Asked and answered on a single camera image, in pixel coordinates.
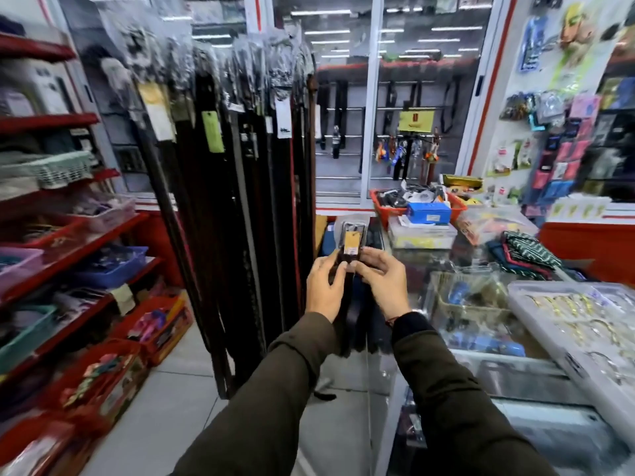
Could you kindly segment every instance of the red tray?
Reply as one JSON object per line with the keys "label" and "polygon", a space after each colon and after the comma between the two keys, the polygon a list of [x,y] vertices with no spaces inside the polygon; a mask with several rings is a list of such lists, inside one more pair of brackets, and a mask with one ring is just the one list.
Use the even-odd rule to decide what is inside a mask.
{"label": "red tray", "polygon": [[[40,408],[63,415],[82,434],[106,434],[128,407],[126,403],[135,396],[147,376],[142,350],[139,343],[115,339],[91,347],[44,390]],[[89,389],[88,396],[82,399],[81,405],[65,408],[60,400],[64,390],[75,389],[83,380],[86,368],[105,354],[130,355],[131,359],[117,371],[100,376]]]}
{"label": "red tray", "polygon": [[[31,242],[16,242],[22,237],[22,226],[41,219],[43,223],[60,226],[59,230]],[[62,255],[74,250],[86,241],[84,226],[86,221],[72,216],[58,214],[37,214],[0,224],[0,245],[44,251],[44,264],[58,260]]]}
{"label": "red tray", "polygon": [[[387,230],[388,229],[388,218],[391,216],[400,216],[406,213],[406,208],[403,209],[395,209],[394,207],[382,207],[379,204],[379,199],[377,198],[377,192],[379,190],[371,190],[370,198],[373,199],[373,203],[375,204],[375,211],[379,215],[379,218],[382,220],[382,225]],[[448,193],[449,206],[452,208],[452,214],[449,217],[450,222],[454,222],[458,216],[463,212],[467,206],[463,203],[463,200],[459,199],[453,193]]]}
{"label": "red tray", "polygon": [[20,456],[20,453],[31,442],[49,435],[54,437],[58,443],[52,447],[46,457],[40,459],[36,468],[28,474],[32,476],[50,474],[49,470],[66,450],[74,434],[75,427],[72,424],[59,420],[50,413],[23,419],[0,438],[0,467],[9,464]]}
{"label": "red tray", "polygon": [[167,312],[170,321],[152,339],[141,343],[151,366],[158,366],[162,363],[194,322],[192,315],[187,310],[183,296],[152,297],[141,302],[110,333],[111,337],[126,339],[128,331],[134,327],[137,321],[147,312],[152,312],[155,309]]}

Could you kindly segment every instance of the yellow sign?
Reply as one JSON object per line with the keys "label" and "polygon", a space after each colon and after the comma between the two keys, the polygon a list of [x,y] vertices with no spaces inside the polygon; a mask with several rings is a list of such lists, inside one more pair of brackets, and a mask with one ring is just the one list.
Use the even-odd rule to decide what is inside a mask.
{"label": "yellow sign", "polygon": [[424,132],[433,131],[433,110],[403,110],[399,114],[400,132]]}

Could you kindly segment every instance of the olive green jacket sleeve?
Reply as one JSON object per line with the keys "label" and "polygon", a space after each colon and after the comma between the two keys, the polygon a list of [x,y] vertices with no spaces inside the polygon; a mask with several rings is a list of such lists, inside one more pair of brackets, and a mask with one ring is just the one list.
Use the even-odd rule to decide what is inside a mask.
{"label": "olive green jacket sleeve", "polygon": [[556,476],[435,331],[405,336],[393,349],[414,394],[428,449],[446,473]]}
{"label": "olive green jacket sleeve", "polygon": [[307,313],[278,337],[250,379],[179,459],[173,476],[289,475],[300,417],[326,356],[331,323]]}

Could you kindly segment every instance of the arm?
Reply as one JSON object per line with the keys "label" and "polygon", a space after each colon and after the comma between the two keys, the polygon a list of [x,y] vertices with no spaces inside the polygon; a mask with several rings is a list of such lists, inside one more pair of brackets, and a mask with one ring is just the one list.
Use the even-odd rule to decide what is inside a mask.
{"label": "arm", "polygon": [[278,337],[227,407],[179,459],[172,476],[291,474],[300,418],[326,356],[337,350],[332,326],[344,294],[346,263],[328,274],[337,251],[315,261],[307,313]]}
{"label": "arm", "polygon": [[394,322],[393,347],[415,396],[428,448],[440,461],[480,475],[555,476],[421,314],[411,312]]}

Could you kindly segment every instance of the teal basket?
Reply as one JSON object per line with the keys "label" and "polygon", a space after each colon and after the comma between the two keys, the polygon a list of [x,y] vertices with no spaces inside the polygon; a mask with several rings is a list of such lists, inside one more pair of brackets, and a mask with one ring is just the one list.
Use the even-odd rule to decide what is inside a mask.
{"label": "teal basket", "polygon": [[36,310],[44,314],[44,317],[31,327],[24,329],[9,344],[0,348],[0,375],[7,374],[16,368],[51,337],[55,330],[53,315],[57,310],[56,306],[23,305],[17,306],[16,309]]}

